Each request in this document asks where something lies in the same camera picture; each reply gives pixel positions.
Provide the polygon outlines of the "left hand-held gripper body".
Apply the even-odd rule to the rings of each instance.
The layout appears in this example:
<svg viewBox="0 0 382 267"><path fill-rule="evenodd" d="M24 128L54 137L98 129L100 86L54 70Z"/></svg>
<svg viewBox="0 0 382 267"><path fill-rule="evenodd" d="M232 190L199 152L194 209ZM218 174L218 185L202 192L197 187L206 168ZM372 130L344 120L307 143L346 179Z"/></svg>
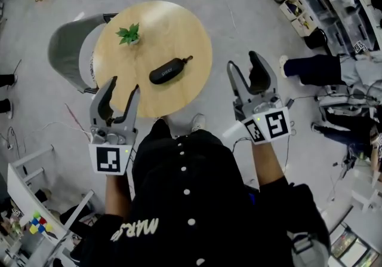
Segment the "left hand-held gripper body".
<svg viewBox="0 0 382 267"><path fill-rule="evenodd" d="M90 127L89 152L96 173L121 176L125 174L138 135L135 126L126 122L95 119Z"/></svg>

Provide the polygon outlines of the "person's left forearm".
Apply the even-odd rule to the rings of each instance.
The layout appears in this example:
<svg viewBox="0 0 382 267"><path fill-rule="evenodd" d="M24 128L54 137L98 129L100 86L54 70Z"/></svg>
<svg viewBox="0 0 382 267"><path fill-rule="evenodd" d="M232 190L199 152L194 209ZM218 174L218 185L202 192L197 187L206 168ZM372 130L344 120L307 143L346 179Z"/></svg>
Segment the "person's left forearm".
<svg viewBox="0 0 382 267"><path fill-rule="evenodd" d="M105 213L126 219L130 214L131 201L127 175L107 175Z"/></svg>

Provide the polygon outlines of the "white storage box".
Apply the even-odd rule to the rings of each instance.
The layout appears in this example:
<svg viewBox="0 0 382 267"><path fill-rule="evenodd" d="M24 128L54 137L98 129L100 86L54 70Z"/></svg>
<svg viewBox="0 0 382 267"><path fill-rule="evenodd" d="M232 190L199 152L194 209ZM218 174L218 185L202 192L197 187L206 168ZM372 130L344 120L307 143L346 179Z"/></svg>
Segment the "white storage box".
<svg viewBox="0 0 382 267"><path fill-rule="evenodd" d="M285 0L279 9L289 21L297 19L305 10L301 0Z"/></svg>
<svg viewBox="0 0 382 267"><path fill-rule="evenodd" d="M318 27L311 14L307 11L303 12L300 16L293 20L291 25L302 38L311 35Z"/></svg>

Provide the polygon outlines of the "grey shell chair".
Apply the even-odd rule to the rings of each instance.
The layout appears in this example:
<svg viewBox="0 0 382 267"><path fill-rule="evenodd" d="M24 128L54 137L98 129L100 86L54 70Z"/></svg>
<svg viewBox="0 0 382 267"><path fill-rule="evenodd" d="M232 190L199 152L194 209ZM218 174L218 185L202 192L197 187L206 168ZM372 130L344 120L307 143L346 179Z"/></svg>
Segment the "grey shell chair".
<svg viewBox="0 0 382 267"><path fill-rule="evenodd" d="M116 13L96 14L60 26L51 36L48 45L50 66L80 93L95 94L98 87L91 88L82 79L79 56L86 37L99 25L107 24Z"/></svg>

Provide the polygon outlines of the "glass window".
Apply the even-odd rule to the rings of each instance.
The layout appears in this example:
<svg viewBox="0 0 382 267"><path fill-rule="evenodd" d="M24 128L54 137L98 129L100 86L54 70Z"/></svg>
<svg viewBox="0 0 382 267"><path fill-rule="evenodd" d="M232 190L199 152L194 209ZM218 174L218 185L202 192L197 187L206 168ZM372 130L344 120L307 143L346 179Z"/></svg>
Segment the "glass window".
<svg viewBox="0 0 382 267"><path fill-rule="evenodd" d="M382 267L382 254L341 223L330 234L328 267Z"/></svg>

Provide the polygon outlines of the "round wooden table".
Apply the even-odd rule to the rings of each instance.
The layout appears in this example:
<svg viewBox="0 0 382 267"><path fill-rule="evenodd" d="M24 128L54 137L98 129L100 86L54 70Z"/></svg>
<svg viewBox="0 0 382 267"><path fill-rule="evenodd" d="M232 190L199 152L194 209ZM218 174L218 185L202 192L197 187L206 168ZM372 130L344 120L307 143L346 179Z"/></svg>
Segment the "round wooden table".
<svg viewBox="0 0 382 267"><path fill-rule="evenodd" d="M119 44L120 27L139 23L136 44ZM193 56L172 80L155 85L149 73L174 58ZM140 87L137 115L155 118L187 106L202 91L212 67L212 46L204 26L186 8L167 1L149 1L122 10L105 25L93 52L95 80L102 87L117 76L111 105L124 111L129 95Z"/></svg>

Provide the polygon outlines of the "black round bin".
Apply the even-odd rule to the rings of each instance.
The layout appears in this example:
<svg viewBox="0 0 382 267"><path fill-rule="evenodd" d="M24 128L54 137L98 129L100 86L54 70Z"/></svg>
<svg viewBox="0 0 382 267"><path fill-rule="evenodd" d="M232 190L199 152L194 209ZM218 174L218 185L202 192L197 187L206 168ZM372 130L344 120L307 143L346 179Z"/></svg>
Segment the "black round bin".
<svg viewBox="0 0 382 267"><path fill-rule="evenodd" d="M304 41L306 46L311 50L321 47L325 48L328 45L326 34L320 28L316 28L309 36L305 36Z"/></svg>

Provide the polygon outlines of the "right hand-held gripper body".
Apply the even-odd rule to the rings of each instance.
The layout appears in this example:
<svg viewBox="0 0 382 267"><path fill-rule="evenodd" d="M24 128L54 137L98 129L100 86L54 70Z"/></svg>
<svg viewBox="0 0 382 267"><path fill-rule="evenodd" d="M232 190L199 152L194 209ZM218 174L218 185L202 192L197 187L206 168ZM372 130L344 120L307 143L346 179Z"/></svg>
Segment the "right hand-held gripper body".
<svg viewBox="0 0 382 267"><path fill-rule="evenodd" d="M291 134L288 108L278 95L255 96L249 102L233 102L236 120L253 143L270 143Z"/></svg>

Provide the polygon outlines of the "person's black buttoned jacket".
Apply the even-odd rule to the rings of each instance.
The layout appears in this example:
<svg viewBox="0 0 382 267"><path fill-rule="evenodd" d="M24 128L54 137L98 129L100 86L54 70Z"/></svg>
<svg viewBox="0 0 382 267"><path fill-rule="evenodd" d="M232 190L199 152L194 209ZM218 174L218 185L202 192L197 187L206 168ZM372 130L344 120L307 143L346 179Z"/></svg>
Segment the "person's black buttoned jacket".
<svg viewBox="0 0 382 267"><path fill-rule="evenodd" d="M79 267L323 267L328 229L310 188L283 178L252 197L209 131L173 138L158 118L133 163L129 216L104 213Z"/></svg>

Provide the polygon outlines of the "colourful puzzle cube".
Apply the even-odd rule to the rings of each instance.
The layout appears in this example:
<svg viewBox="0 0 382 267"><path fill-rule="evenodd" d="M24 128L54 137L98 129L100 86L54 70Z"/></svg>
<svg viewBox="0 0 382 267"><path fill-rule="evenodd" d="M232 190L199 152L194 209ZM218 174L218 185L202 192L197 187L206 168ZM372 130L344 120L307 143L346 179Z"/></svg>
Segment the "colourful puzzle cube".
<svg viewBox="0 0 382 267"><path fill-rule="evenodd" d="M32 220L30 221L29 232L35 234L39 232L40 234L47 232L52 233L53 227L48 223L45 218L43 218L38 211L33 213Z"/></svg>

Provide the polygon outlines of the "person's right white shoe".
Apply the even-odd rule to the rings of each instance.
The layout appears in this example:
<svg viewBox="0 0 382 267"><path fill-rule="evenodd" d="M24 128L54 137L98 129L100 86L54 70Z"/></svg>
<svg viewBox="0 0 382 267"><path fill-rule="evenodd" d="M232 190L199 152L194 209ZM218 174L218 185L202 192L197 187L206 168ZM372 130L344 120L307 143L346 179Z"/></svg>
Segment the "person's right white shoe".
<svg viewBox="0 0 382 267"><path fill-rule="evenodd" d="M198 130L204 130L205 124L206 124L205 116L201 113L196 114L192 120L191 132L193 133Z"/></svg>

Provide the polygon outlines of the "black zippered case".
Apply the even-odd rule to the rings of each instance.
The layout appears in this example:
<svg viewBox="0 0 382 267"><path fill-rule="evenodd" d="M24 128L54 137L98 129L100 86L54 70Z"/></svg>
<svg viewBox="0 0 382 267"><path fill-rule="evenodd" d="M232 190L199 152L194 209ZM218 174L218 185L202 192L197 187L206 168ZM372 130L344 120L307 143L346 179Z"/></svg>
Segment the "black zippered case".
<svg viewBox="0 0 382 267"><path fill-rule="evenodd" d="M164 84L179 75L184 66L189 60L193 59L193 56L189 56L183 59L174 58L164 65L152 70L149 73L149 80L152 84L159 85Z"/></svg>

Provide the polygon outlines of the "small potted green plant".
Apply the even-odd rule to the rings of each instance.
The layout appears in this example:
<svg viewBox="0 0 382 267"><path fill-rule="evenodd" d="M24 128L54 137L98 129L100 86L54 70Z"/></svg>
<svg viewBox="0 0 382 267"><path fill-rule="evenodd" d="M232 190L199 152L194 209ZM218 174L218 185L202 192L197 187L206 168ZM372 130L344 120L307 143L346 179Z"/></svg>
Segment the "small potted green plant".
<svg viewBox="0 0 382 267"><path fill-rule="evenodd" d="M116 32L116 34L120 37L119 44L136 44L138 43L140 39L139 35L139 23L137 24L131 24L131 26L127 28L120 27L119 30Z"/></svg>

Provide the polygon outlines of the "person's right forearm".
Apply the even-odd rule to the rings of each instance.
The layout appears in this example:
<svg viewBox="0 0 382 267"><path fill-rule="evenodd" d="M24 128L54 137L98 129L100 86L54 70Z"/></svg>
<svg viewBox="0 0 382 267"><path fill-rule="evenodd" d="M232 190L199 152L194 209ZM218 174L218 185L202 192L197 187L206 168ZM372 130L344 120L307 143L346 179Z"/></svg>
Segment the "person's right forearm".
<svg viewBox="0 0 382 267"><path fill-rule="evenodd" d="M284 177L271 143L252 144L255 172L260 186L275 182Z"/></svg>

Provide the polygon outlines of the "white desk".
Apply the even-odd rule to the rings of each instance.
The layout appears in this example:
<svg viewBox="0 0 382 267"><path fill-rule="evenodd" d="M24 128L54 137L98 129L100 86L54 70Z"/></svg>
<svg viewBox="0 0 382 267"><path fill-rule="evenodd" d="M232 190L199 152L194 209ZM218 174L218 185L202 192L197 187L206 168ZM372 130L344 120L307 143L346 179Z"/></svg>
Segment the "white desk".
<svg viewBox="0 0 382 267"><path fill-rule="evenodd" d="M30 174L27 174L26 177L21 177L18 168L25 165L27 162L53 150L53 145L48 145L32 154L24 156L17 161L10 162L8 164L7 173L8 194L15 202L19 210L23 213L23 217L20 219L20 224L22 226L27 222L33 224L33 218L36 215L39 215L44 219L43 225L47 226L47 229L44 229L44 231L41 231L40 233L53 245L53 249L50 251L47 259L42 264L42 267L52 267L53 261L56 258L56 254L59 252L60 247L72 233L70 226L74 223L82 209L94 195L94 191L90 190L86 196L84 196L76 210L68 218L65 224L62 224L59 219L55 218L53 214L43 205L43 203L37 199L35 193L30 189L30 187L28 187L27 183L36 176L42 174L44 172L44 168L41 167Z"/></svg>

